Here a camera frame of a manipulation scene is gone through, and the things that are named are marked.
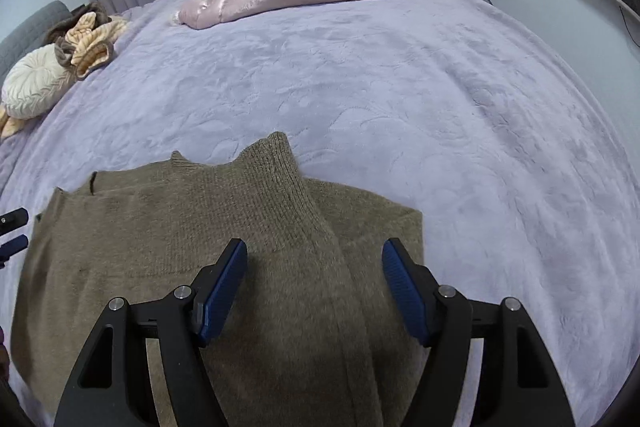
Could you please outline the person's left hand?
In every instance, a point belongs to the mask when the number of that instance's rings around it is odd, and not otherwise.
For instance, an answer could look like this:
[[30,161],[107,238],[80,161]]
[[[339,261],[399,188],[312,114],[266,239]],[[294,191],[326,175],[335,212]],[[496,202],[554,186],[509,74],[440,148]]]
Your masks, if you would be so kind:
[[9,352],[4,345],[4,332],[0,329],[0,378],[2,381],[8,381],[10,377],[10,357]]

